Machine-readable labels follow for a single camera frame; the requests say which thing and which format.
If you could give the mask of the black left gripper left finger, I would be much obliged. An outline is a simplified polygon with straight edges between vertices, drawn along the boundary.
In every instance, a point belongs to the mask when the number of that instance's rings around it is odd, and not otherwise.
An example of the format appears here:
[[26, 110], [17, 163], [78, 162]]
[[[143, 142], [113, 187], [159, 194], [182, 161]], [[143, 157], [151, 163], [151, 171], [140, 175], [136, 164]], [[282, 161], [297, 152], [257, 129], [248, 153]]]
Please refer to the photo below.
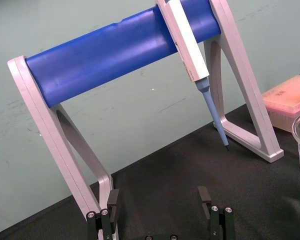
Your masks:
[[90, 211], [86, 214], [87, 239], [98, 240], [102, 231], [104, 240], [114, 240], [117, 222], [120, 216], [120, 190], [113, 189], [109, 193], [107, 208], [100, 212]]

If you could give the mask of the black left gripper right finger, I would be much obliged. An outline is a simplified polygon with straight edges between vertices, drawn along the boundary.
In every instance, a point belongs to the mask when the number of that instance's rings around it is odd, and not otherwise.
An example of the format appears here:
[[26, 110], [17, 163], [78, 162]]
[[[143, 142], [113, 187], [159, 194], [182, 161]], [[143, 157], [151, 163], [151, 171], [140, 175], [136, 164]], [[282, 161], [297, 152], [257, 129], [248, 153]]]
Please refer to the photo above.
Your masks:
[[212, 198], [205, 186], [198, 186], [199, 205], [208, 221], [209, 240], [235, 240], [234, 210], [226, 206], [221, 209], [212, 203]]

